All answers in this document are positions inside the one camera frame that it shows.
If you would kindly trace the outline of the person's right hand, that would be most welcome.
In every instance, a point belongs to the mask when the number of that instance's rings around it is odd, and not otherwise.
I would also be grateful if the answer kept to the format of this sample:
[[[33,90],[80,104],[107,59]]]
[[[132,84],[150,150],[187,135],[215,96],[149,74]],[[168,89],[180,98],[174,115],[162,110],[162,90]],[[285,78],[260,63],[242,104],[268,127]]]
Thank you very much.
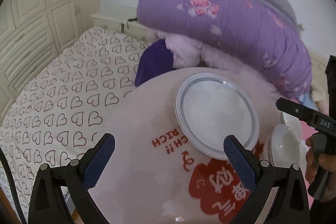
[[[335,198],[335,171],[336,171],[336,165],[335,165],[335,155],[327,155],[327,154],[321,154],[318,158],[318,164],[315,162],[314,158],[314,151],[313,151],[313,142],[312,138],[309,137],[306,139],[305,144],[310,147],[309,151],[306,153],[306,173],[305,178],[308,181],[309,184],[312,184],[314,182],[315,176],[317,175],[318,168],[317,165],[322,167],[324,170],[327,170],[330,173],[330,177],[328,180],[327,186],[325,186],[325,190],[323,192],[323,195],[320,199],[321,202],[329,202],[332,199]]]

